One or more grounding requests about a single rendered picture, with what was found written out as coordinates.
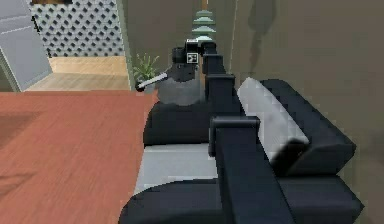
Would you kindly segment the white lattice panel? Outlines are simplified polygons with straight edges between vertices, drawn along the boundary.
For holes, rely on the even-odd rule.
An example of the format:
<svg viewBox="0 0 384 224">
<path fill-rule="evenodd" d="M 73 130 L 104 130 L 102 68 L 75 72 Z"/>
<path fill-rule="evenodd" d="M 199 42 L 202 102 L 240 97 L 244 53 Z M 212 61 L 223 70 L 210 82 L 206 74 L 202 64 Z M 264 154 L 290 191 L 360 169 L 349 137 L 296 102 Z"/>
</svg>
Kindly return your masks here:
<svg viewBox="0 0 384 224">
<path fill-rule="evenodd" d="M 117 0 L 69 0 L 28 7 L 43 47 L 53 57 L 124 56 Z"/>
</svg>

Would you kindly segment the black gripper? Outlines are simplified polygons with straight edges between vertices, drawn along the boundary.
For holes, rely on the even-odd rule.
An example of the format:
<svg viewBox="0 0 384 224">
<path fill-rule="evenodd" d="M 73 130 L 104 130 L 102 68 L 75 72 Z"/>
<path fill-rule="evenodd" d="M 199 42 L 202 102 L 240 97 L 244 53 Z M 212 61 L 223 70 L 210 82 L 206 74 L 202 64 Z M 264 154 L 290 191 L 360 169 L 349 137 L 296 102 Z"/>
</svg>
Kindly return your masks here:
<svg viewBox="0 0 384 224">
<path fill-rule="evenodd" d="M 199 50 L 195 47 L 175 47 L 172 49 L 172 65 L 160 75 L 135 84 L 138 92 L 143 92 L 151 84 L 172 78 L 176 82 L 187 82 L 197 78 Z"/>
</svg>

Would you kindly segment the grey room door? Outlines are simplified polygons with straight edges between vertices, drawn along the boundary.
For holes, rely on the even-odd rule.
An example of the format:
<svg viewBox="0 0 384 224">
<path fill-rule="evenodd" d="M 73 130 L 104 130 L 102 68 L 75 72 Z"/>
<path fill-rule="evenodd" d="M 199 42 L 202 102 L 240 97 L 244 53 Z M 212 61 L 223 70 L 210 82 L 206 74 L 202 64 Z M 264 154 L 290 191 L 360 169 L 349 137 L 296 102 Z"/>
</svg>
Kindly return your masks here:
<svg viewBox="0 0 384 224">
<path fill-rule="evenodd" d="M 15 92 L 52 73 L 28 0 L 0 0 L 0 70 Z"/>
</svg>

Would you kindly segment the green tiered floor lamp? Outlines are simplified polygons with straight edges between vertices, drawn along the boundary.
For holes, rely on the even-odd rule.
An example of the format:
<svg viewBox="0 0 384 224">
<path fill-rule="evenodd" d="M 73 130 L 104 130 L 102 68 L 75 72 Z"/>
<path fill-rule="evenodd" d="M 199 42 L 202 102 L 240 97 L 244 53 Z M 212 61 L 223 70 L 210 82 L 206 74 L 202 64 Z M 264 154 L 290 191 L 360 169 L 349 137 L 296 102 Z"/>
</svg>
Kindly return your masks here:
<svg viewBox="0 0 384 224">
<path fill-rule="evenodd" d="M 193 38 L 199 42 L 212 41 L 216 33 L 216 22 L 208 5 L 209 0 L 201 0 L 201 8 L 196 12 L 192 22 Z"/>
</svg>

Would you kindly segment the green houseplant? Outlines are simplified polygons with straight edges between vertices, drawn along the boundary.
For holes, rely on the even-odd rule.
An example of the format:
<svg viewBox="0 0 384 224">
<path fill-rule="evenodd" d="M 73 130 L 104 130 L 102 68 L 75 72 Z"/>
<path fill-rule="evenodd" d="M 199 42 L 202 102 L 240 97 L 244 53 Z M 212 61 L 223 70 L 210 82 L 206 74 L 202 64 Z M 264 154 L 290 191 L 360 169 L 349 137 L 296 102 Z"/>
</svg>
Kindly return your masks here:
<svg viewBox="0 0 384 224">
<path fill-rule="evenodd" d="M 137 65 L 133 67 L 136 91 L 143 92 L 145 88 L 140 87 L 140 84 L 155 77 L 157 71 L 155 63 L 158 59 L 158 56 L 151 57 L 147 53 L 142 55 L 139 53 L 136 54 Z"/>
</svg>

